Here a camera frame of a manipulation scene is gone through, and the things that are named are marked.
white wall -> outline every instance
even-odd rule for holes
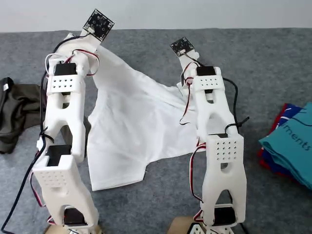
[[[94,8],[115,29],[312,27],[312,0],[0,0],[0,32],[80,30]]]

white tag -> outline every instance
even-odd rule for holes
[[[3,91],[5,91],[5,90],[7,90],[7,89],[9,89],[9,85],[8,85],[8,84],[5,84],[5,85],[3,86]]]

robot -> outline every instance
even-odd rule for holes
[[[85,158],[84,78],[94,75],[98,69],[96,49],[113,26],[114,23],[96,9],[80,36],[69,34],[46,57],[46,73],[41,81],[40,99],[42,103],[46,99],[46,114],[43,122],[41,105],[38,152],[25,178],[30,173],[31,179],[34,174],[38,180],[45,204],[42,204],[33,186],[32,189],[39,205],[47,207],[51,214],[48,223],[61,226],[71,234],[102,233],[97,227],[98,211],[90,192],[81,181],[77,164]],[[45,92],[42,87],[46,78]],[[55,145],[55,137],[67,125],[72,134],[72,144]],[[13,213],[24,184],[25,180],[2,226],[1,231],[4,233],[11,234],[4,227]]]
[[[203,223],[206,234],[233,234],[231,227],[245,220],[247,181],[243,165],[244,138],[238,133],[238,127],[249,117],[237,123],[236,116],[230,112],[224,86],[227,79],[222,77],[219,67],[201,64],[197,60],[198,52],[186,38],[172,43],[171,48],[183,69],[181,82],[177,84],[187,97],[183,116],[191,96],[197,113],[198,144],[190,159],[190,186],[192,194],[200,201],[200,211],[194,216],[194,221]],[[206,149],[207,158],[202,198],[193,192],[193,159],[201,149]],[[224,190],[228,191],[232,203],[216,205]],[[201,226],[193,225],[189,233],[204,231]]]

black cable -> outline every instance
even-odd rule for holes
[[[216,234],[219,234],[219,233],[217,233],[215,230],[210,229],[210,231],[212,231],[212,232],[214,232],[214,233],[216,233]]]
[[[75,234],[79,234],[78,232],[75,232],[74,230],[72,229],[69,229],[71,232],[75,233]]]
[[[202,67],[205,67],[205,65],[204,64],[202,64],[200,61],[198,61],[197,59],[195,59],[195,58],[192,58],[191,56],[189,56],[188,54],[183,54],[183,55],[185,55],[186,57],[188,57],[189,59],[191,59],[191,60],[193,60],[194,62],[197,62],[200,66],[202,66]]]
[[[225,77],[223,77],[223,79],[229,83],[231,83],[234,88],[235,88],[235,96],[234,96],[234,101],[233,101],[233,115],[234,115],[234,121],[235,121],[235,124],[237,125],[237,116],[236,116],[236,103],[237,103],[237,97],[238,97],[238,86],[234,83],[234,81],[230,80],[230,79],[227,79]]]
[[[229,128],[229,127],[232,127],[232,126],[236,126],[237,127],[237,131],[238,131],[238,129],[241,127],[241,126],[243,126],[243,124],[247,121],[247,120],[249,120],[250,118],[249,118],[249,116],[247,117],[247,118],[245,118],[243,121],[241,121],[241,122],[238,122],[238,123],[230,123],[230,124],[228,124],[228,125],[226,125],[226,127],[225,127],[225,129],[224,129],[224,133],[226,133],[226,130]]]
[[[244,233],[245,233],[245,234],[249,234],[249,231],[248,231],[248,229],[244,226],[244,224],[243,224],[243,223],[239,223],[239,224],[240,224],[240,227],[243,229]]]
[[[68,42],[68,41],[74,40],[74,39],[84,38],[84,37],[86,37],[86,36],[88,36],[88,34],[85,35],[85,36],[82,36],[82,37],[81,37],[81,36],[74,36],[74,37],[71,37],[71,38],[68,38],[68,39],[65,39],[65,40],[61,41],[61,42],[54,48],[53,53],[55,53],[55,52],[58,50],[58,48],[59,48],[61,45],[63,45],[65,42]],[[47,137],[47,135],[44,133],[46,129],[43,128],[43,114],[44,114],[44,111],[43,111],[43,109],[44,109],[43,97],[45,97],[45,95],[46,95],[46,93],[45,93],[45,91],[44,91],[44,88],[43,88],[43,84],[44,84],[44,79],[45,79],[46,75],[47,75],[47,72],[45,71],[44,74],[43,74],[43,76],[41,77],[41,82],[40,82],[40,94],[39,94],[39,95],[40,95],[40,134],[39,134],[39,135],[41,136],[41,139],[42,139],[42,142],[43,142],[43,146],[42,146],[41,150],[38,151],[38,152],[36,153],[35,158],[34,158],[33,161],[30,163],[30,165],[29,165],[29,167],[28,167],[28,169],[27,169],[27,171],[26,171],[26,173],[25,173],[25,176],[24,176],[24,178],[23,178],[23,180],[22,180],[22,182],[21,182],[21,185],[20,185],[20,188],[19,188],[19,192],[18,192],[18,194],[17,194],[17,196],[16,196],[16,198],[15,198],[15,201],[14,201],[14,203],[13,203],[13,205],[12,205],[12,208],[11,208],[11,210],[10,210],[10,212],[9,212],[9,214],[8,214],[8,216],[7,216],[7,218],[5,219],[5,221],[4,221],[4,223],[3,223],[2,227],[1,227],[1,231],[2,231],[3,233],[5,233],[5,234],[14,234],[14,233],[12,233],[12,232],[6,231],[4,228],[5,228],[5,226],[7,225],[7,223],[9,222],[9,220],[10,220],[10,218],[11,218],[11,216],[12,216],[12,214],[13,214],[15,208],[16,208],[17,203],[19,202],[20,195],[21,195],[21,193],[22,193],[22,191],[23,191],[23,189],[24,189],[26,180],[27,180],[27,178],[28,178],[28,176],[29,176],[29,174],[30,174],[30,172],[31,172],[31,170],[32,170],[32,168],[33,168],[33,166],[35,165],[35,163],[37,162],[37,160],[40,158],[40,156],[42,155],[42,153],[43,153],[43,151],[44,151],[44,149],[45,149],[45,147],[46,147],[46,140],[45,140],[45,138]]]
[[[194,58],[188,56],[187,54],[184,54],[184,55],[186,55],[186,57],[190,58],[191,60],[197,62],[200,66],[203,66],[203,67],[205,66],[204,64],[202,64],[202,63],[199,62],[198,60],[196,60],[196,59],[194,59]],[[231,124],[227,125],[227,126],[225,127],[225,131],[226,131],[227,128],[229,128],[230,126],[237,126],[237,131],[238,131],[238,133],[239,133],[239,127],[241,127],[241,125],[242,125],[243,123],[245,123],[247,120],[249,120],[249,117],[245,118],[245,119],[244,119],[243,121],[241,121],[240,123],[237,122],[236,103],[237,103],[237,97],[238,97],[238,86],[234,83],[234,81],[232,81],[232,80],[230,80],[230,79],[227,79],[227,78],[225,78],[225,77],[223,77],[223,79],[224,79],[225,81],[229,82],[230,84],[232,84],[232,85],[234,86],[234,88],[235,88],[235,96],[234,96],[234,101],[233,101],[233,116],[234,116],[234,121],[235,121],[235,123],[231,123]],[[233,204],[232,195],[231,195],[231,193],[230,193],[229,190],[227,190],[227,192],[228,192],[228,194],[229,194],[231,203]],[[243,231],[245,232],[245,234],[249,234],[249,231],[248,231],[247,228],[243,225],[243,223],[239,223],[239,224],[240,224],[241,228],[243,229]]]

blue fabric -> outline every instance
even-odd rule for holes
[[[276,128],[278,128],[279,126],[281,126],[282,124],[284,124],[285,122],[288,121],[288,119],[292,118],[294,115],[296,115],[299,111],[301,111],[301,107],[299,106],[295,106],[292,105],[290,103],[288,103],[286,105],[285,111],[282,114],[281,118],[279,119]],[[284,175],[290,176],[292,177],[291,172],[282,167],[279,164],[276,164],[272,158],[272,155],[270,154],[269,151],[267,151],[266,149],[263,150],[262,152],[262,158],[265,160],[265,162],[270,166],[270,169],[272,170],[272,172],[274,173],[282,173]]]
[[[260,143],[276,164],[312,189],[312,103],[280,125]]]

